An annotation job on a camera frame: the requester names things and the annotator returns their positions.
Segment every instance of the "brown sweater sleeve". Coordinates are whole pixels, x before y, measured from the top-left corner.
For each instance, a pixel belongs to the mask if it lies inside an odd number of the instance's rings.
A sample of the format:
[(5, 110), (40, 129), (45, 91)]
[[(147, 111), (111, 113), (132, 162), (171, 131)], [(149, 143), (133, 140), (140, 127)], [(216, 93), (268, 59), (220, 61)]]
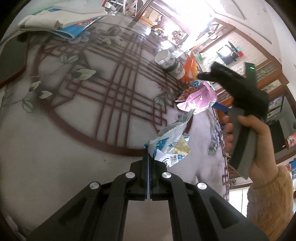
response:
[(270, 241), (276, 240), (287, 227), (293, 216), (293, 185), (285, 166), (264, 187), (248, 191), (247, 218), (257, 225)]

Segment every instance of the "forearm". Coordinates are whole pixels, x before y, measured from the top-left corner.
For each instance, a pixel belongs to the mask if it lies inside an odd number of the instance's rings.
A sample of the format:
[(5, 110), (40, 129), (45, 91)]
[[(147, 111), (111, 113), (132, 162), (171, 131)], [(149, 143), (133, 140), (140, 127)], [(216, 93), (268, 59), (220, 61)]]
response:
[(270, 241), (276, 240), (292, 218), (293, 185), (286, 167), (260, 188), (248, 192), (247, 218), (264, 231)]

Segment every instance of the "pink wrapper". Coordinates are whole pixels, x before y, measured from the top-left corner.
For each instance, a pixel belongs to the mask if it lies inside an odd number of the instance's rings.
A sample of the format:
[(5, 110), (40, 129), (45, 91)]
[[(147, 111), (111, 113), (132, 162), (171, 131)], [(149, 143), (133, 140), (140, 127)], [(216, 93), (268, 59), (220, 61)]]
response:
[(180, 110), (187, 112), (195, 110), (194, 114), (198, 114), (215, 104), (217, 100), (216, 92), (206, 81), (202, 81), (201, 84), (204, 87), (190, 94), (185, 102), (177, 104)]

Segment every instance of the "metal bolt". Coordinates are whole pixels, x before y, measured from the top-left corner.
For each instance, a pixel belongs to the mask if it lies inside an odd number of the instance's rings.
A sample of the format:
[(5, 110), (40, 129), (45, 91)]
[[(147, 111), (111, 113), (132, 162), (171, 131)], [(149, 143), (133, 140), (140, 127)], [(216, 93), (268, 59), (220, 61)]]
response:
[(164, 173), (162, 173), (162, 176), (164, 178), (170, 178), (172, 176), (172, 174), (170, 174), (169, 172), (164, 172)]
[(127, 172), (126, 173), (126, 177), (127, 178), (134, 178), (135, 177), (135, 174), (133, 172)]
[(198, 183), (197, 184), (197, 187), (201, 190), (205, 190), (207, 188), (207, 184), (205, 183)]
[(100, 184), (98, 184), (97, 182), (93, 182), (89, 184), (90, 189), (98, 189), (99, 186)]

